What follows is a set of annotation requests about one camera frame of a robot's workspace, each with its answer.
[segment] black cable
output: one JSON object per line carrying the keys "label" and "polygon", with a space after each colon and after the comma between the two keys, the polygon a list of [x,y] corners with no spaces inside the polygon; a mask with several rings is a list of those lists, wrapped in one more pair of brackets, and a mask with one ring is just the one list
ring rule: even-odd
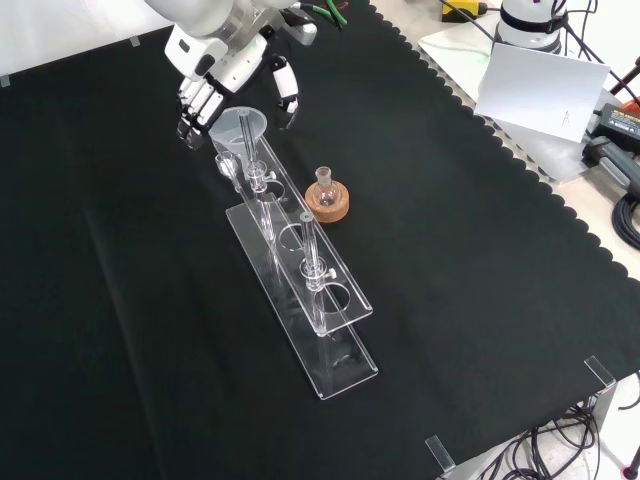
{"label": "black cable", "polygon": [[567,10],[567,13],[596,13],[598,11],[598,2],[595,4],[595,8],[593,10]]}
{"label": "black cable", "polygon": [[331,17],[333,18],[333,23],[336,24],[336,28],[338,29],[339,32],[341,32],[343,30],[343,28],[342,28],[342,24],[340,23],[340,20],[338,20],[338,17],[336,16],[336,14],[333,13],[333,10],[329,9],[329,13],[331,14]]}
{"label": "black cable", "polygon": [[[587,32],[587,20],[589,20],[589,15],[591,15],[592,13],[596,13],[598,11],[598,0],[596,0],[596,4],[595,4],[595,8],[593,9],[593,12],[591,12],[592,3],[593,3],[593,0],[589,0],[589,3],[587,4],[587,11],[584,14],[584,20],[582,21],[582,32],[581,32],[580,38],[582,39],[583,43],[584,43],[585,34]],[[578,52],[578,58],[582,56],[583,52],[584,52],[584,48],[581,46],[580,51]]]}
{"label": "black cable", "polygon": [[[554,422],[554,426],[550,428],[533,428],[518,438],[512,440],[503,450],[502,452],[487,466],[487,468],[480,474],[478,477],[480,480],[484,480],[485,476],[489,471],[491,471],[491,475],[487,480],[495,480],[499,473],[500,467],[502,466],[502,462],[504,460],[505,455],[507,454],[509,448],[514,446],[513,454],[511,461],[513,463],[513,470],[508,472],[502,480],[516,480],[516,479],[525,479],[525,480],[552,480],[558,477],[558,475],[562,474],[575,460],[582,454],[583,451],[593,447],[597,444],[598,448],[598,463],[596,466],[596,471],[593,480],[596,480],[598,476],[598,472],[600,471],[600,436],[598,434],[597,423],[595,417],[593,416],[593,412],[590,410],[584,410],[579,406],[571,407],[569,411],[563,415],[562,420],[569,421],[570,423],[560,425],[557,421]],[[582,435],[582,440],[580,443],[576,443],[571,441],[565,434],[564,430],[573,428],[576,426],[583,426],[584,432]],[[577,448],[576,453],[555,473],[551,474],[549,468],[545,464],[542,454],[540,452],[540,448],[538,445],[538,437],[541,434],[558,431],[561,433],[563,438],[569,442],[570,445]],[[517,453],[525,440],[531,439],[531,452],[532,452],[532,467],[533,468],[525,468],[521,467],[517,463]]]}
{"label": "black cable", "polygon": [[560,12],[560,10],[562,10],[564,8],[564,6],[567,4],[567,0],[562,0],[562,3],[560,5],[557,5],[558,0],[553,0],[553,4],[551,5],[551,16],[555,17],[558,12]]}
{"label": "black cable", "polygon": [[[638,380],[640,380],[640,372],[636,372],[636,375],[638,376]],[[619,407],[618,410],[631,410],[632,408],[635,408],[638,405],[640,405],[640,395],[638,396],[638,399],[635,402],[633,402],[631,405],[627,405],[626,407]]]}
{"label": "black cable", "polygon": [[[602,63],[604,64],[604,62],[602,61],[602,59],[600,57],[598,57],[598,55],[589,47],[589,45],[587,45],[586,43],[584,43],[580,37],[578,37],[578,35],[576,34],[576,32],[573,31],[573,28],[571,28],[571,25],[566,24],[565,27],[567,29],[567,32],[569,32],[569,35],[571,35],[576,42],[578,42],[578,45],[580,45],[581,47],[584,47],[585,51],[590,53],[591,55],[593,55],[593,58],[596,59],[596,61],[598,63]],[[625,82],[622,81],[622,79],[616,75],[616,73],[613,70],[609,70],[609,74],[615,78],[618,83],[620,85],[622,85],[622,88],[624,88],[627,92],[629,92],[629,95],[631,95],[631,98],[633,98],[635,100],[635,102],[638,104],[638,106],[640,106],[640,99],[636,96],[635,93],[633,93],[633,91],[631,90],[631,88],[629,87],[629,85],[627,85]]]}
{"label": "black cable", "polygon": [[320,15],[320,17],[332,27],[337,28],[338,30],[341,30],[342,27],[340,26],[340,22],[336,23],[336,20],[335,18],[333,18],[333,15],[331,16],[331,18],[325,17],[324,15]]}
{"label": "black cable", "polygon": [[640,232],[633,226],[633,212],[638,206],[638,199],[630,193],[622,197],[611,214],[613,229],[625,243],[640,250]]}
{"label": "black cable", "polygon": [[478,22],[476,22],[473,18],[471,18],[469,15],[467,15],[466,13],[464,13],[462,10],[460,10],[458,7],[455,7],[453,5],[451,5],[449,2],[447,2],[447,0],[440,0],[440,3],[442,3],[443,5],[446,5],[447,7],[449,7],[451,10],[455,10],[458,15],[460,15],[461,17],[465,18],[467,21],[473,23],[476,27],[478,27],[478,29],[484,33],[489,40],[491,40],[491,42],[493,43],[493,35],[491,35],[489,32],[487,32],[485,30],[485,28],[480,25]]}

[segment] test tube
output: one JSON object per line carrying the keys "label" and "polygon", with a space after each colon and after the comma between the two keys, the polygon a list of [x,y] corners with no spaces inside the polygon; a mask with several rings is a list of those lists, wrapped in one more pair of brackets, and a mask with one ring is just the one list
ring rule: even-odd
{"label": "test tube", "polygon": [[264,199],[264,193],[256,193],[258,199],[258,205],[260,208],[260,223],[262,224],[262,231],[267,238],[268,243],[272,243],[275,240],[275,234],[273,232],[273,222],[271,221],[271,207],[269,202]]}
{"label": "test tube", "polygon": [[316,232],[313,229],[313,215],[309,212],[301,213],[300,223],[302,225],[302,246],[304,249],[305,266],[307,273],[313,276],[320,270]]}
{"label": "test tube", "polygon": [[249,167],[256,161],[256,143],[253,138],[253,129],[251,128],[251,119],[249,118],[249,110],[239,110],[238,119],[240,120],[240,128],[242,129],[242,138],[244,146],[247,149],[247,160]]}
{"label": "test tube", "polygon": [[247,172],[246,176],[251,184],[251,189],[256,192],[264,192],[267,189],[267,165],[257,160],[256,143],[253,137],[253,129],[251,128],[251,118],[249,110],[240,110],[238,112],[240,120],[240,128],[242,129],[242,138],[244,146],[247,149]]}

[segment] black cloth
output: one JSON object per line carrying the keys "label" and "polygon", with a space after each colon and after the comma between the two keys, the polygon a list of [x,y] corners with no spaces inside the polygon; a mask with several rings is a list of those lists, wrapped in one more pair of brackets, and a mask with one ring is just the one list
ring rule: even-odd
{"label": "black cloth", "polygon": [[[176,139],[169,31],[0,91],[3,478],[423,479],[640,367],[638,283],[371,8],[293,46],[267,138],[371,301],[379,375],[312,392],[229,226],[213,147]],[[237,103],[274,111],[261,74]]]}

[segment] robotic arm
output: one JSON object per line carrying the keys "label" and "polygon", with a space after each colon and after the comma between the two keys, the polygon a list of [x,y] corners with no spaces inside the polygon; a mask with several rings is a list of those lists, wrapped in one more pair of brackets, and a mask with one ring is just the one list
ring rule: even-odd
{"label": "robotic arm", "polygon": [[298,84],[289,62],[269,55],[275,31],[284,28],[303,45],[317,32],[304,12],[289,0],[145,0],[176,22],[165,53],[184,75],[178,90],[181,118],[178,136],[199,148],[228,100],[265,64],[280,94],[282,126],[298,108]]}
{"label": "robotic arm", "polygon": [[503,0],[496,42],[560,53],[560,29],[568,22],[566,0]]}

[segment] clear acrylic stand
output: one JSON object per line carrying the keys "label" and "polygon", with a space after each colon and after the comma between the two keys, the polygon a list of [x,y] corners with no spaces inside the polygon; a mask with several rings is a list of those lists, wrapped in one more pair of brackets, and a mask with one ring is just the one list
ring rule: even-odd
{"label": "clear acrylic stand", "polygon": [[596,427],[600,432],[613,405],[613,397],[616,393],[618,382],[594,355],[587,358],[584,364],[589,367],[591,373],[602,384],[602,390],[596,392],[591,399],[585,402],[585,405],[593,409],[592,413],[596,421]]}
{"label": "clear acrylic stand", "polygon": [[435,457],[444,474],[447,474],[456,468],[456,463],[451,458],[451,455],[449,455],[449,452],[447,452],[447,449],[444,448],[444,445],[442,445],[442,442],[437,435],[429,437],[425,440],[425,443],[427,444],[427,447],[429,447],[429,450],[431,450],[431,454]]}
{"label": "clear acrylic stand", "polygon": [[248,113],[239,111],[246,157],[212,134],[218,168],[244,200],[227,217],[313,388],[327,399],[378,373],[352,325],[373,309],[266,140],[253,140]]}

